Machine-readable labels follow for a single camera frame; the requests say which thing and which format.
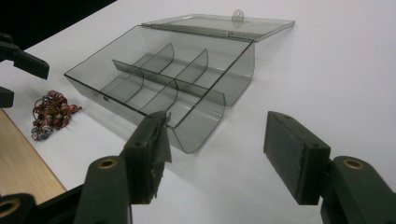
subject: beaded jewelry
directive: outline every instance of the beaded jewelry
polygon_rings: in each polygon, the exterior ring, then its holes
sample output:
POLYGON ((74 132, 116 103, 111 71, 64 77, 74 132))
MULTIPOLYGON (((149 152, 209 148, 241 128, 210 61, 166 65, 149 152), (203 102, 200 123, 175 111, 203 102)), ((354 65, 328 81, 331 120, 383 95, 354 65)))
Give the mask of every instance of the beaded jewelry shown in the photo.
POLYGON ((71 115, 81 110, 81 106, 68 105, 67 99, 57 91, 49 91, 47 95, 35 102, 33 108, 32 138, 35 141, 46 140, 52 130, 61 130, 71 119, 71 115))

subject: clear plastic box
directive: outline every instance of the clear plastic box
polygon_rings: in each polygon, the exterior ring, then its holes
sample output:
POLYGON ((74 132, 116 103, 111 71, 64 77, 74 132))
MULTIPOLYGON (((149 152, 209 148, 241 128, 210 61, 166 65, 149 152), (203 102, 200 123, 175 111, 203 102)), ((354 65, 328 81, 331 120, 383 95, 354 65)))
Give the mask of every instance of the clear plastic box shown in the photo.
POLYGON ((167 111, 171 145, 192 153, 249 84, 254 43, 293 24, 235 13, 148 22, 65 76, 81 94, 136 125, 167 111))

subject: dark background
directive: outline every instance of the dark background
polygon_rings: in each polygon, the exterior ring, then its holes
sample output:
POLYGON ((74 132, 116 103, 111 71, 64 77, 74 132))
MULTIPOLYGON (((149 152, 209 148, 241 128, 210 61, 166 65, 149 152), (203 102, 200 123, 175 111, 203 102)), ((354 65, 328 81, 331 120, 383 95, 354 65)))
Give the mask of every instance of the dark background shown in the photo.
POLYGON ((27 49, 115 1, 4 0, 0 33, 12 35, 14 44, 27 49))

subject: hinged lid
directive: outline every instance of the hinged lid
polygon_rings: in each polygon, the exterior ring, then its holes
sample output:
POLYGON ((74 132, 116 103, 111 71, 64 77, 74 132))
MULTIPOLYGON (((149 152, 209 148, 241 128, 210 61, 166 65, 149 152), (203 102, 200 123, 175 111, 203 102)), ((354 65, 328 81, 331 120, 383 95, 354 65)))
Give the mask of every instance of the hinged lid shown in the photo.
POLYGON ((294 21, 244 18, 243 12, 236 10, 232 16, 191 14, 145 22, 142 25, 157 29, 259 42, 294 25, 294 21))

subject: white table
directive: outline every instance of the white table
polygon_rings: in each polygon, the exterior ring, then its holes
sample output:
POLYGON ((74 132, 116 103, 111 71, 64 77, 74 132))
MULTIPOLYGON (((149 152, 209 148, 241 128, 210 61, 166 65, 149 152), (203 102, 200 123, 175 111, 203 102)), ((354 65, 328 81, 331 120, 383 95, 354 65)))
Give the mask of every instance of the white table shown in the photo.
POLYGON ((191 13, 294 20, 256 45, 252 82, 202 148, 172 148, 159 197, 133 206, 134 223, 321 223, 319 206, 299 206, 262 152, 269 110, 299 120, 332 147, 371 163, 396 190, 396 2, 119 0, 27 51, 50 65, 40 80, 0 63, 6 109, 51 170, 71 189, 95 159, 118 155, 135 129, 81 96, 64 73, 135 25, 191 13), (62 92, 82 105, 66 129, 30 138, 34 101, 62 92))

